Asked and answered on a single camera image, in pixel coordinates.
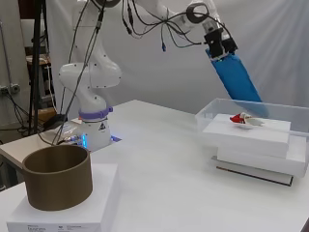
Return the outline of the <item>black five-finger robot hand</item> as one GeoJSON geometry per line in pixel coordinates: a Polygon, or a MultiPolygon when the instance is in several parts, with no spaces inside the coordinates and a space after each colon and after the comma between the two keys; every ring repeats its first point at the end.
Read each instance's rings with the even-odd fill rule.
{"type": "Polygon", "coordinates": [[[220,59],[227,54],[234,54],[238,49],[233,38],[227,37],[224,39],[222,37],[223,29],[215,29],[210,31],[205,36],[206,44],[209,46],[208,55],[212,60],[220,59]]]}

